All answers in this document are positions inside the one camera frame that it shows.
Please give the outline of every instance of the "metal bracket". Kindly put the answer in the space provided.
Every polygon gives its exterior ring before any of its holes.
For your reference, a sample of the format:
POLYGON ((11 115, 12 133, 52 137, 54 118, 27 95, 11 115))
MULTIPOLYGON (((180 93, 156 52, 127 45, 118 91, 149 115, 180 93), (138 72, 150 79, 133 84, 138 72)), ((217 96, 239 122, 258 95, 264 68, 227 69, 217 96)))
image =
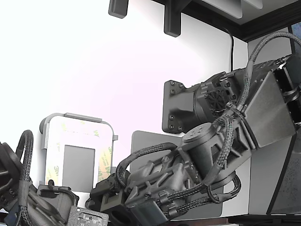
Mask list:
POLYGON ((123 19, 127 15, 128 0, 110 0, 109 15, 123 19))
POLYGON ((164 33, 173 37, 181 34, 181 12, 192 0, 167 0, 164 15, 164 33))

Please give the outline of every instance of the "gray rectangle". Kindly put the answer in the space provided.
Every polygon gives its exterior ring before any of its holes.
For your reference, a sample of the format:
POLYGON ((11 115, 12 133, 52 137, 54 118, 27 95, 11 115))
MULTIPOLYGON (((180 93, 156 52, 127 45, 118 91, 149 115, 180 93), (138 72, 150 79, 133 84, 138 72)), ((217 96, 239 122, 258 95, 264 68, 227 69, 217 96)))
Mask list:
POLYGON ((63 186, 74 192, 90 192, 93 188, 95 149, 65 145, 63 186))

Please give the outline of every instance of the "robotic arm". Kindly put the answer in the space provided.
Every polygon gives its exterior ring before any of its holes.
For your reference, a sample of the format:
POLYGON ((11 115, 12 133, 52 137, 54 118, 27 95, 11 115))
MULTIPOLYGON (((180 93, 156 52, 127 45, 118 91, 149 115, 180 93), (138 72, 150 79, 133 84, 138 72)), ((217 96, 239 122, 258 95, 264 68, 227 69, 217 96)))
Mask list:
POLYGON ((87 207, 109 214, 117 226, 153 226, 236 197, 241 183, 235 170, 252 152, 293 136, 301 124, 300 56, 253 66, 264 44, 283 36, 301 44, 292 34, 276 32, 259 43, 245 69, 214 75, 188 89, 167 81, 162 129, 186 133, 181 144, 163 143, 132 153, 115 174, 96 185, 87 207), (126 171, 135 159, 163 150, 170 153, 136 172, 126 171), (232 192, 214 194, 231 181, 232 192), (191 200, 198 192, 207 196, 191 200))

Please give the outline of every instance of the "black shelf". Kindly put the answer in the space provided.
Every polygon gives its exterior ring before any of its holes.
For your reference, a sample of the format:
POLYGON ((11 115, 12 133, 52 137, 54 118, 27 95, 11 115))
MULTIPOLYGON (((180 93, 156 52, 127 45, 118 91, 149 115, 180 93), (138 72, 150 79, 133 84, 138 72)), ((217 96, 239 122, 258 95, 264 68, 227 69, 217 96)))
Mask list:
MULTIPOLYGON (((165 6, 164 33, 177 37, 181 34, 181 13, 216 27, 249 42, 271 32, 301 21, 301 1, 267 13, 243 25, 199 5, 192 0, 152 0, 165 6)), ((128 0, 110 0, 109 14, 119 18, 127 15, 128 0)))

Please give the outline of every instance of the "cable bundle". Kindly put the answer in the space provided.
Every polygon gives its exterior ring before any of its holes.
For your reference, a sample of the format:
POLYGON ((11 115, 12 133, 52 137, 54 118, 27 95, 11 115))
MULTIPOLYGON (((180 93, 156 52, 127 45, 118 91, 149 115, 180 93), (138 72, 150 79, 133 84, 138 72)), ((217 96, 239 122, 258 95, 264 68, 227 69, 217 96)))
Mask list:
POLYGON ((27 209, 27 200, 29 193, 29 186, 32 184, 29 177, 30 167, 32 162, 32 150, 33 150, 33 134, 30 130, 26 130, 21 135, 18 148, 24 149, 24 161, 21 171, 21 177, 19 182, 19 194, 18 194, 18 205, 19 212, 17 214, 17 220, 15 226, 21 225, 21 222, 24 222, 27 226, 34 226, 31 222, 28 209, 27 209))

